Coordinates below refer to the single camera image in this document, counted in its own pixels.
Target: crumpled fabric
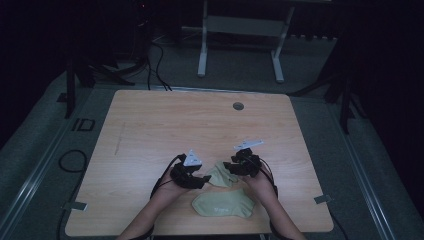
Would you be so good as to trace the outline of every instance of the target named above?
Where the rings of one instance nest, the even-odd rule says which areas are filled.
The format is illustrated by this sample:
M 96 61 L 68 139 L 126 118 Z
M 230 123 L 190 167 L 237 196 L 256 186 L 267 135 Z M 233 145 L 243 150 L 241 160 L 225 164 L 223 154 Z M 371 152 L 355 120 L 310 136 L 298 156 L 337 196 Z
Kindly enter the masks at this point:
M 230 171 L 224 167 L 223 162 L 217 162 L 206 175 L 211 175 L 209 183 L 217 187 L 231 187 L 234 182 L 238 181 L 238 177 L 231 174 Z
M 238 216 L 248 218 L 252 215 L 253 202 L 242 188 L 229 192 L 206 192 L 192 202 L 196 212 L 204 217 Z

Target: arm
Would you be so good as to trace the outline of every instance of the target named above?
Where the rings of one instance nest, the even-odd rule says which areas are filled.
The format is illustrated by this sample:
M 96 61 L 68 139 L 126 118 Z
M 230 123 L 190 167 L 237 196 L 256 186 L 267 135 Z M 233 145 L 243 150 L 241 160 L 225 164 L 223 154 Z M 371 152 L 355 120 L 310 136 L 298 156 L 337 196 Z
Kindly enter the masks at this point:
M 171 169 L 165 174 L 161 183 L 171 180 Z M 128 240 L 146 234 L 155 224 L 160 213 L 179 196 L 188 192 L 189 189 L 181 188 L 173 181 L 159 187 L 150 201 L 137 214 L 128 227 L 118 236 L 117 240 Z
M 275 230 L 283 237 L 289 239 L 306 239 L 299 231 L 296 225 L 287 214 L 278 197 L 274 192 L 274 188 L 263 172 L 259 172 L 255 178 L 243 176 L 241 179 L 249 185 L 253 190 L 256 198 L 264 206 Z

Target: table leg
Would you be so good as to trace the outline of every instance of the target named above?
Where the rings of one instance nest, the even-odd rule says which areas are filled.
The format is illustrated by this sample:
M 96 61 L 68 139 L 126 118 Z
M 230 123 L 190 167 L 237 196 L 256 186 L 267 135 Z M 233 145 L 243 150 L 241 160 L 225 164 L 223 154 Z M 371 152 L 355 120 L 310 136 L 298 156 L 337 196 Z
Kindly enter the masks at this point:
M 206 60 L 208 57 L 208 47 L 206 45 L 206 37 L 208 35 L 208 1 L 203 1 L 203 27 L 202 27 L 202 49 L 200 50 L 199 68 L 197 75 L 204 77 L 206 74 Z
M 280 41 L 278 42 L 278 46 L 275 50 L 271 51 L 271 59 L 272 59 L 272 64 L 274 66 L 275 80 L 278 83 L 284 82 L 283 71 L 281 70 L 281 63 L 280 63 L 280 53 L 281 53 L 281 49 L 283 48 L 284 40 L 287 37 L 287 31 L 289 29 L 290 21 L 293 16 L 293 13 L 294 13 L 294 7 L 290 7 L 286 21 L 281 30 Z
M 75 72 L 73 56 L 68 56 L 66 62 L 66 115 L 69 119 L 75 109 Z
M 349 118 L 349 103 L 350 103 L 350 93 L 352 89 L 352 76 L 349 75 L 344 80 L 345 86 L 343 90 L 342 97 L 342 106 L 340 110 L 340 125 L 345 134 L 349 134 L 349 130 L 347 127 L 347 120 Z

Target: white stand leg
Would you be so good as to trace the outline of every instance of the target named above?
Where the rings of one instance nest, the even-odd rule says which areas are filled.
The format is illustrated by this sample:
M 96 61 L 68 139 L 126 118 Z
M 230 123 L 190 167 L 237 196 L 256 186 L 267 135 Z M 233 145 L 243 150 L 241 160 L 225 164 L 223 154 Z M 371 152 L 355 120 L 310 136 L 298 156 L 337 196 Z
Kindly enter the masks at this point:
M 206 37 L 208 35 L 208 1 L 203 1 L 203 28 L 202 28 L 202 49 L 200 50 L 199 68 L 197 76 L 204 77 L 206 75 L 206 61 L 208 58 L 208 47 L 206 45 Z
M 278 42 L 278 46 L 275 50 L 271 51 L 271 59 L 272 59 L 272 65 L 274 66 L 275 80 L 278 83 L 284 82 L 283 70 L 281 70 L 281 63 L 280 63 L 280 53 L 281 53 L 281 49 L 283 48 L 284 40 L 287 37 L 287 31 L 289 30 L 290 21 L 293 16 L 293 12 L 294 12 L 294 7 L 290 7 L 289 13 L 287 15 L 287 19 L 283 25 L 283 28 L 281 29 L 280 41 Z

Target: black cable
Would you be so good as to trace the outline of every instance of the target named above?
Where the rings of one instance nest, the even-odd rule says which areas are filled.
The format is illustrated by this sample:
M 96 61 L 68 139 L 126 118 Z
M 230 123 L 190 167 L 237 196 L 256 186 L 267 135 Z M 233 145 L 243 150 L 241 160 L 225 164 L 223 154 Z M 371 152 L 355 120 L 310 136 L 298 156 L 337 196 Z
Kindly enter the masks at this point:
M 174 159 L 171 160 L 171 162 L 168 164 L 168 166 L 166 167 L 165 171 L 163 171 L 162 176 L 158 179 L 157 183 L 155 184 L 155 186 L 153 187 L 152 193 L 150 194 L 150 197 L 152 197 L 156 190 L 158 190 L 160 187 L 162 187 L 163 185 L 172 182 L 173 180 L 169 180 L 167 182 L 164 182 L 162 184 L 159 184 L 160 181 L 162 181 L 163 177 L 165 176 L 165 174 L 168 172 L 168 170 L 171 168 L 172 164 L 174 164 L 174 162 L 179 159 L 182 155 L 177 155 Z
M 247 158 L 247 157 L 242 157 L 242 158 L 245 159 L 245 160 L 247 160 L 247 161 L 249 161 L 251 164 L 255 165 L 255 167 L 257 167 L 259 169 L 259 171 L 261 171 L 265 175 L 265 177 L 272 184 L 272 186 L 273 187 L 275 186 L 275 184 L 274 184 L 274 178 L 273 177 L 271 178 L 270 176 L 268 176 L 268 174 L 260 166 L 258 166 L 256 163 L 254 163 L 249 158 Z M 268 169 L 270 169 L 269 166 L 268 166 L 268 164 L 263 159 L 260 159 L 260 160 L 262 160 L 267 165 Z
M 113 71 L 113 73 L 118 74 L 119 76 L 124 76 L 124 75 L 130 74 L 130 73 L 133 73 L 133 72 L 139 70 L 145 64 L 146 64 L 145 62 L 138 60 L 138 61 L 135 62 L 135 64 L 133 66 Z
M 363 119 L 367 119 L 368 116 L 362 111 L 362 109 L 359 107 L 358 103 L 353 98 L 350 98 L 350 101 L 352 102 L 353 106 L 355 107 L 356 111 L 358 112 L 359 116 L 361 116 Z
M 150 90 L 150 77 L 152 75 L 152 66 L 150 65 L 150 59 L 147 57 L 147 66 L 149 67 L 149 73 L 147 74 L 147 89 Z
M 269 174 L 271 175 L 271 178 L 272 178 L 272 180 L 274 181 L 274 175 L 272 174 L 271 168 L 269 167 L 268 163 L 267 163 L 267 162 L 265 162 L 265 160 L 263 160 L 262 158 L 259 158 L 259 159 L 260 159 L 263 163 L 265 163 L 266 168 L 268 169 Z
M 66 168 L 63 165 L 63 160 L 65 159 L 65 157 L 68 154 L 74 153 L 74 152 L 80 153 L 83 156 L 84 166 L 83 166 L 82 169 L 77 169 L 77 170 L 68 169 L 68 168 Z M 60 169 L 62 169 L 63 171 L 65 171 L 67 173 L 82 173 L 81 176 L 80 176 L 80 178 L 78 179 L 78 184 L 74 187 L 74 189 L 72 191 L 72 194 L 71 194 L 71 196 L 70 196 L 70 198 L 68 200 L 68 202 L 71 202 L 75 198 L 75 195 L 76 195 L 79 187 L 81 186 L 82 180 L 84 179 L 85 172 L 87 171 L 87 167 L 88 167 L 88 158 L 87 158 L 87 155 L 83 151 L 81 151 L 81 150 L 77 150 L 77 149 L 69 150 L 69 151 L 65 152 L 64 154 L 62 154 L 62 156 L 60 156 L 60 158 L 59 158 L 59 167 L 60 167 Z M 60 220 L 59 220 L 59 223 L 57 225 L 56 238 L 58 240 L 60 240 L 60 230 L 61 230 L 61 227 L 62 227 L 63 219 L 65 218 L 66 211 L 67 211 L 66 209 L 63 209 L 62 210 L 62 215 L 61 215 Z
M 163 48 L 161 46 L 159 46 L 158 44 L 154 43 L 154 42 L 152 42 L 152 46 L 155 46 L 155 47 L 157 47 L 157 48 L 160 49 L 160 57 L 159 57 L 158 63 L 156 64 L 156 77 L 162 83 L 162 85 L 164 86 L 164 88 L 165 88 L 166 91 L 168 91 L 168 90 L 169 91 L 172 91 L 171 86 L 169 86 L 168 83 L 166 83 L 165 81 L 163 81 L 162 78 L 159 75 L 159 65 L 162 62 L 162 58 L 163 58 Z
M 330 212 L 330 216 L 333 218 L 334 222 L 336 222 L 337 226 L 339 227 L 340 231 L 342 231 L 343 236 L 346 240 L 349 240 L 346 231 L 344 230 L 344 228 L 342 227 L 342 225 L 340 224 L 340 222 L 337 220 L 337 218 L 334 216 L 334 214 L 330 211 L 330 209 L 328 209 L 328 211 Z

